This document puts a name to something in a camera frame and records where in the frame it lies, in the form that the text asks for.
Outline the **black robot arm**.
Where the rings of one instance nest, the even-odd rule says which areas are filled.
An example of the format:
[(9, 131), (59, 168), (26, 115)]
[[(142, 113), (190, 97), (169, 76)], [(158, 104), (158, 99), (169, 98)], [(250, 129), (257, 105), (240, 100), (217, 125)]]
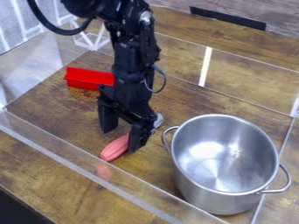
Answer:
[(115, 83), (98, 86), (98, 116), (109, 133), (118, 121), (131, 124), (127, 149), (142, 148), (155, 129), (157, 113), (150, 107), (155, 62), (161, 48), (155, 39), (155, 18), (146, 0), (62, 0), (71, 14), (102, 18), (115, 51)]

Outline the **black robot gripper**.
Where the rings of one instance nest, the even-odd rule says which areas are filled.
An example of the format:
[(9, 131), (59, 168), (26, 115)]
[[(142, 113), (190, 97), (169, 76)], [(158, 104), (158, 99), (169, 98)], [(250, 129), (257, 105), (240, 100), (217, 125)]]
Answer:
[(118, 127), (118, 119), (127, 119), (131, 115), (142, 117), (130, 123), (129, 152), (135, 153), (146, 146), (150, 136), (155, 132), (155, 112), (150, 107), (155, 70), (146, 68), (129, 72), (121, 66), (113, 67), (115, 84), (113, 87), (99, 85), (98, 117), (101, 129), (109, 133)]

